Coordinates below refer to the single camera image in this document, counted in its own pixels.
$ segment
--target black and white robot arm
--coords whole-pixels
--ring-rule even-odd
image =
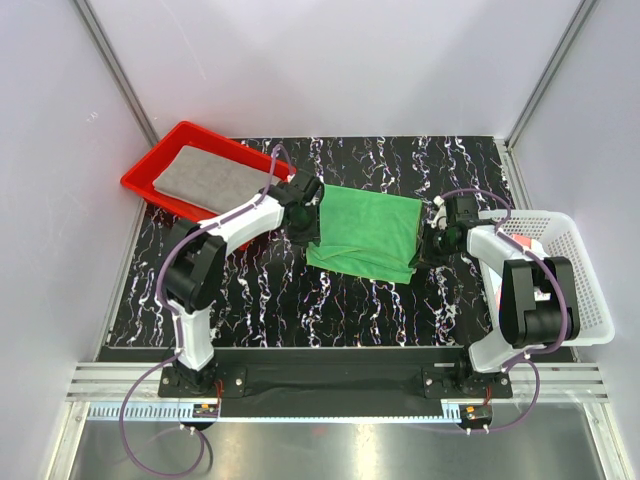
[[[562,314],[557,295],[540,267],[496,235],[495,224],[480,219],[476,199],[469,196],[436,198],[439,210],[426,225],[412,265],[431,268],[443,265],[456,253],[487,264],[502,277],[498,328],[468,348],[473,372],[498,372],[505,362],[524,350],[554,343],[561,332]],[[538,255],[556,277],[567,306],[564,340],[580,330],[577,297],[571,262],[564,257]]]
[[[176,336],[184,347],[178,367],[192,383],[199,383],[198,372],[213,362],[211,304],[220,290],[226,257],[260,234],[280,227],[285,228],[294,245],[317,243],[318,203],[323,193],[324,184],[317,177],[299,171],[289,183],[272,186],[261,202],[258,193],[224,215],[199,223],[181,219],[173,226],[169,251],[194,231],[212,223],[220,225],[188,243],[169,265],[164,280],[168,302],[178,312],[174,316]]]

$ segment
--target white wall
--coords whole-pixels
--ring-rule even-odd
[[[616,326],[585,349],[640,472],[640,3],[600,2],[515,152],[534,208],[578,223]]]
[[[36,479],[139,205],[119,178],[148,146],[71,2],[3,2],[0,71],[0,476]]]
[[[506,136],[579,0],[91,0],[162,135]]]

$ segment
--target reflective metal surface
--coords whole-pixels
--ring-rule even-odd
[[[496,423],[517,415],[495,407]],[[199,443],[184,432],[145,442],[168,423],[129,423],[134,450],[147,465],[177,472]],[[577,406],[539,405],[527,422],[506,433],[454,435],[414,425],[225,424],[206,431],[208,458],[189,478],[206,479],[603,479],[586,418]],[[453,427],[426,428],[451,431]],[[88,422],[72,479],[145,479],[123,461],[116,422]]]

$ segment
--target green towel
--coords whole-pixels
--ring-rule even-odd
[[[320,246],[307,263],[357,277],[409,283],[422,203],[413,198],[325,186]]]

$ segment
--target red basket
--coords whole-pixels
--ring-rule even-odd
[[[180,122],[160,142],[149,151],[142,160],[134,165],[120,181],[123,186],[136,192],[147,202],[193,222],[199,222],[217,215],[190,203],[183,202],[156,191],[153,182],[173,162],[180,149],[185,145],[219,155],[232,162],[268,172],[271,157],[239,144],[231,139],[210,132],[191,122]],[[289,167],[278,160],[274,175],[286,180]]]

